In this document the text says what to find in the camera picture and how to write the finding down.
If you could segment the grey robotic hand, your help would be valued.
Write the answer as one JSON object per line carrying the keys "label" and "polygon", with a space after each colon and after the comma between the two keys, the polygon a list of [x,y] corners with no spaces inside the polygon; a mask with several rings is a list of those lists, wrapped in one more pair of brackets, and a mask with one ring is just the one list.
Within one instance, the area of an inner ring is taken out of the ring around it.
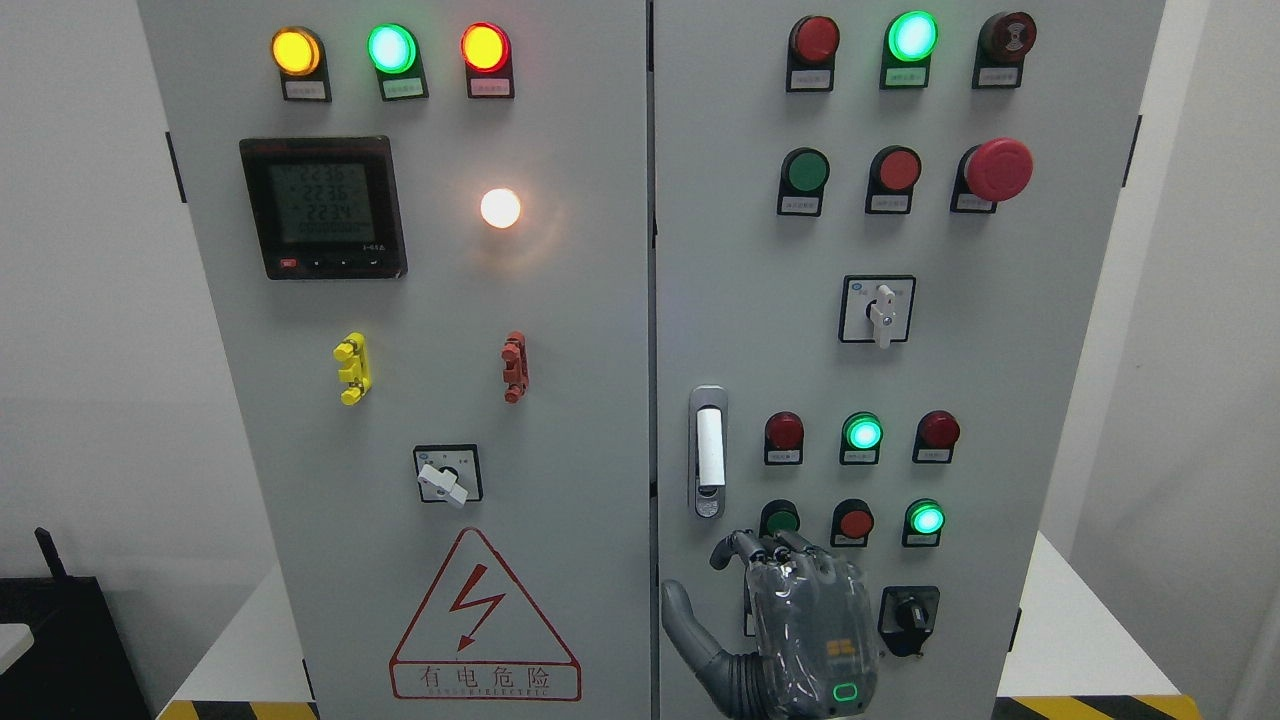
{"label": "grey robotic hand", "polygon": [[732,557],[756,625],[758,650],[730,653],[701,625],[686,589],[660,588],[660,620],[713,705],[731,719],[832,719],[868,710],[877,683],[870,601],[861,571],[795,530],[733,530],[709,564]]}

